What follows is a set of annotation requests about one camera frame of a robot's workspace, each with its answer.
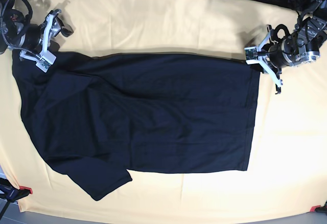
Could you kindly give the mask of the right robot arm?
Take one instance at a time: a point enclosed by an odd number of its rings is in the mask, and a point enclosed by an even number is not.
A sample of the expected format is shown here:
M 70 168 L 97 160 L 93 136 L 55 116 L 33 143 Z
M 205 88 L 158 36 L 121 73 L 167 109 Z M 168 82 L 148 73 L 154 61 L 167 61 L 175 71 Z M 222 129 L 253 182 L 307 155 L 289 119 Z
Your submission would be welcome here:
M 19 50 L 20 57 L 43 67 L 55 62 L 50 51 L 58 34 L 69 37 L 72 27 L 59 17 L 60 9 L 50 11 L 42 24 L 31 23 L 33 9 L 28 0 L 1 0 L 1 54 L 7 49 Z

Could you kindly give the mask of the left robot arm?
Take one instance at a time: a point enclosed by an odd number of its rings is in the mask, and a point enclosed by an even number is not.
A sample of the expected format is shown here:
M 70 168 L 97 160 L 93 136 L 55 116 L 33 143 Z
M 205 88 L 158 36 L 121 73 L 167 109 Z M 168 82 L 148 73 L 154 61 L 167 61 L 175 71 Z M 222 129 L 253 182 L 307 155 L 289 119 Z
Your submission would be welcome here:
M 326 41 L 326 0 L 315 0 L 303 9 L 292 33 L 283 24 L 274 29 L 269 25 L 267 31 L 255 56 L 265 63 L 263 72 L 271 76 L 280 94 L 283 68 L 312 63 L 320 57 L 319 49 Z

